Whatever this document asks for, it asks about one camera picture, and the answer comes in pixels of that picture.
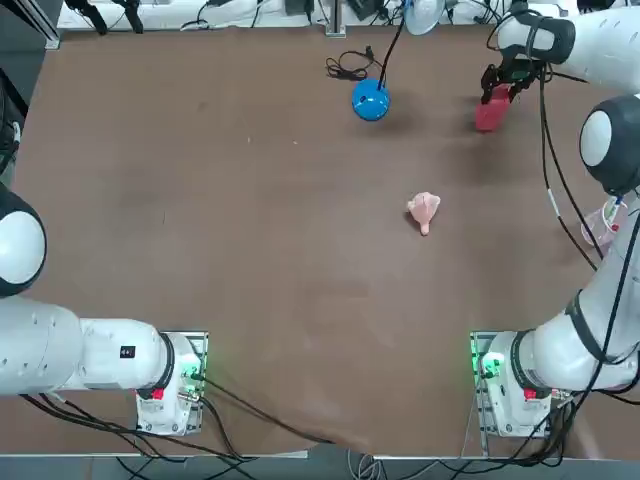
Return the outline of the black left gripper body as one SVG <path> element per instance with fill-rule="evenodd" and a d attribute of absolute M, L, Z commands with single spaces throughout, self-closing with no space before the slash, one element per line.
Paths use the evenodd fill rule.
<path fill-rule="evenodd" d="M 1 109 L 1 172 L 15 159 L 22 136 L 22 123 L 10 108 Z"/>

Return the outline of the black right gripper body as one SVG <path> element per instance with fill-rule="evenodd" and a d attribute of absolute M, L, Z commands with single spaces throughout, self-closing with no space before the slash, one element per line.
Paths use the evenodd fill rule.
<path fill-rule="evenodd" d="M 501 49 L 500 54 L 502 57 L 498 67 L 500 84 L 516 84 L 538 78 L 540 61 L 532 53 L 507 48 Z"/>

